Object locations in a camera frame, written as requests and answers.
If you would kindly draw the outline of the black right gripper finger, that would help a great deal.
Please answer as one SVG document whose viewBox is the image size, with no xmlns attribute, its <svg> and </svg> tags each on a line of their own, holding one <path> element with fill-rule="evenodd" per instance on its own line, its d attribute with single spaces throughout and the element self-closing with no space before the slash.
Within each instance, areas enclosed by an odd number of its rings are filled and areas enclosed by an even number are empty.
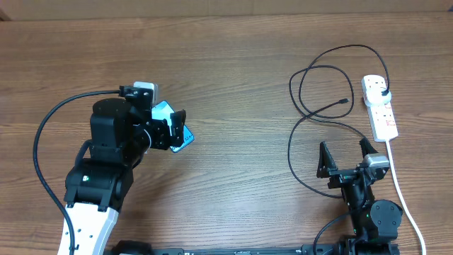
<svg viewBox="0 0 453 255">
<path fill-rule="evenodd" d="M 365 158 L 368 154 L 377 154 L 378 151 L 373 148 L 369 140 L 365 137 L 360 140 L 360 148 L 362 151 L 362 157 Z"/>
<path fill-rule="evenodd" d="M 338 167 L 326 145 L 325 142 L 321 142 L 319 145 L 319 164 L 317 167 L 316 177 L 317 178 L 328 178 L 331 172 L 337 171 Z"/>
</svg>

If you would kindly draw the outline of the blue Galaxy smartphone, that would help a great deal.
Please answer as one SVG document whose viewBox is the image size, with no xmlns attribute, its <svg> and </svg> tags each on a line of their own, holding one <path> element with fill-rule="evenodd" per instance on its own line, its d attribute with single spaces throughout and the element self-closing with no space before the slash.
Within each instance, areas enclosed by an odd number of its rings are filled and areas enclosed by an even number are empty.
<svg viewBox="0 0 453 255">
<path fill-rule="evenodd" d="M 162 101 L 152 108 L 151 113 L 154 120 L 167 121 L 171 138 L 174 138 L 176 144 L 180 145 L 178 147 L 170 146 L 173 153 L 178 153 L 195 140 L 194 134 L 185 125 L 185 110 L 174 111 L 167 101 Z"/>
</svg>

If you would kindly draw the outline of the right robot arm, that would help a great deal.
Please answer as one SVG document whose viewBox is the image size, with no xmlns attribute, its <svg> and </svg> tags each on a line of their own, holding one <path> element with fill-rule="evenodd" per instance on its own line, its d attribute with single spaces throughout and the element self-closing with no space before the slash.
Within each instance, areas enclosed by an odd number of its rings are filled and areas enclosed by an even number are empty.
<svg viewBox="0 0 453 255">
<path fill-rule="evenodd" d="M 372 184 L 382 180 L 390 170 L 387 156 L 379 153 L 365 138 L 360 140 L 363 160 L 352 169 L 340 170 L 325 142 L 320 143 L 316 176 L 328 179 L 330 189 L 339 188 L 348 211 L 330 221 L 316 235 L 313 254 L 398 254 L 398 237 L 403 209 L 391 200 L 377 200 Z M 349 217 L 353 235 L 343 236 L 335 244 L 318 244 L 322 233 L 331 225 Z"/>
</svg>

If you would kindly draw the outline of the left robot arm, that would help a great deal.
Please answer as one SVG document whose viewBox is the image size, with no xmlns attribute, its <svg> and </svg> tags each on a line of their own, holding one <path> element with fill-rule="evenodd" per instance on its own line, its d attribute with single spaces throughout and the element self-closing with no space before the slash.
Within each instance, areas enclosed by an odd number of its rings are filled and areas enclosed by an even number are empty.
<svg viewBox="0 0 453 255">
<path fill-rule="evenodd" d="M 153 84 L 121 86 L 115 97 L 93 105 L 91 138 L 65 180 L 69 219 L 59 254 L 103 254 L 145 153 L 183 145 L 186 112 L 155 106 L 156 90 Z"/>
</svg>

